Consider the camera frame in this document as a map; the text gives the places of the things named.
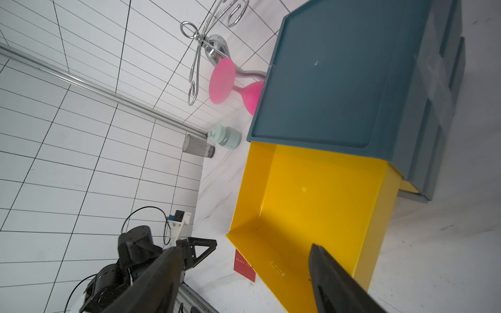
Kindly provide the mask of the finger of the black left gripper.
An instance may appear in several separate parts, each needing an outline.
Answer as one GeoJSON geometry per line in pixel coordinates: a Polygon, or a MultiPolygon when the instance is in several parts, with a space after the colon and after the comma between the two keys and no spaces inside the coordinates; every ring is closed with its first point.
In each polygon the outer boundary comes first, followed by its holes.
{"type": "Polygon", "coordinates": [[[185,270],[196,267],[217,248],[215,239],[188,237],[183,240],[183,259],[185,270]]]}

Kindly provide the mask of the yellow top drawer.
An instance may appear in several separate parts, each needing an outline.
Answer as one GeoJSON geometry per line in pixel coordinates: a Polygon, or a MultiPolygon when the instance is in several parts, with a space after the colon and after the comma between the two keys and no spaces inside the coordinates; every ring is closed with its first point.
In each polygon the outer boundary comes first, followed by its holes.
{"type": "Polygon", "coordinates": [[[253,142],[228,239],[288,312],[314,312],[312,245],[368,289],[402,180],[384,160],[253,142]]]}

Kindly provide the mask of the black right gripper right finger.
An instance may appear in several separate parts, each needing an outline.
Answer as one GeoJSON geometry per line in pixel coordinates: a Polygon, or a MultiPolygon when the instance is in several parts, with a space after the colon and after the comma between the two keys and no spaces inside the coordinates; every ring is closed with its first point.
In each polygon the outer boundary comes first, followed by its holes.
{"type": "Polygon", "coordinates": [[[318,312],[385,313],[324,247],[312,245],[309,272],[318,312]]]}

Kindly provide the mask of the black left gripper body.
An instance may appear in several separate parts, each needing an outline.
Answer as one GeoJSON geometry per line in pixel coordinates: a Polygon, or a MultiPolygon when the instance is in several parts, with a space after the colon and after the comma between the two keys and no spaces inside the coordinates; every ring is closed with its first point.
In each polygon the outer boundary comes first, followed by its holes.
{"type": "MultiPolygon", "coordinates": [[[[191,237],[176,241],[176,248],[180,248],[183,257],[184,270],[196,266],[196,252],[191,237]]],[[[137,272],[148,267],[163,252],[164,249],[153,242],[151,229],[148,226],[137,226],[121,234],[117,242],[118,264],[123,274],[137,272]]]]}

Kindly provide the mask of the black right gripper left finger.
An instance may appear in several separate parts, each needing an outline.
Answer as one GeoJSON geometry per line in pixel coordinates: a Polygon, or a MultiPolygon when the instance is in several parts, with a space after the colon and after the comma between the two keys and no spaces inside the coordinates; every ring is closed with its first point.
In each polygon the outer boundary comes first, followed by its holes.
{"type": "Polygon", "coordinates": [[[181,249],[165,250],[104,312],[173,312],[183,270],[181,249]]]}

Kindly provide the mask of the yellow drawer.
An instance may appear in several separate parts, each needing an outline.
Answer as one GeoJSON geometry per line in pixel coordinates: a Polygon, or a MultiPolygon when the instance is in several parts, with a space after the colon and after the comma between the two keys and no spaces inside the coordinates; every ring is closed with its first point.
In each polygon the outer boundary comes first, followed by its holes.
{"type": "Polygon", "coordinates": [[[399,190],[405,191],[405,192],[410,192],[410,193],[413,193],[413,194],[419,194],[420,193],[420,191],[415,186],[413,186],[412,183],[410,183],[408,181],[405,181],[405,180],[401,181],[400,186],[399,186],[399,190]]]}
{"type": "Polygon", "coordinates": [[[402,180],[384,160],[253,142],[228,239],[288,312],[314,312],[312,245],[368,289],[402,180]]]}

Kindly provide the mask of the red postcard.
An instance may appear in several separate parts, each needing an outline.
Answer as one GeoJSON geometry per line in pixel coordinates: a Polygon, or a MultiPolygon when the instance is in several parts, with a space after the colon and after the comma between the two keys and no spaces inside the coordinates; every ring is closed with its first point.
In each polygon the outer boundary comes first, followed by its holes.
{"type": "Polygon", "coordinates": [[[251,282],[256,281],[256,272],[254,271],[253,267],[246,261],[243,255],[239,252],[239,250],[236,250],[235,253],[234,271],[244,276],[251,282]]]}

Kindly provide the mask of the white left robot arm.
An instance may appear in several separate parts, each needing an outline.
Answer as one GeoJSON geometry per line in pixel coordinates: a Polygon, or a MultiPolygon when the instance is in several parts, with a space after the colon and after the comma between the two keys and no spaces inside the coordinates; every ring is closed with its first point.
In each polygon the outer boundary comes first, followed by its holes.
{"type": "Polygon", "coordinates": [[[162,249],[150,227],[118,238],[116,263],[103,267],[87,285],[80,312],[173,312],[183,272],[217,247],[214,239],[188,237],[162,249]]]}

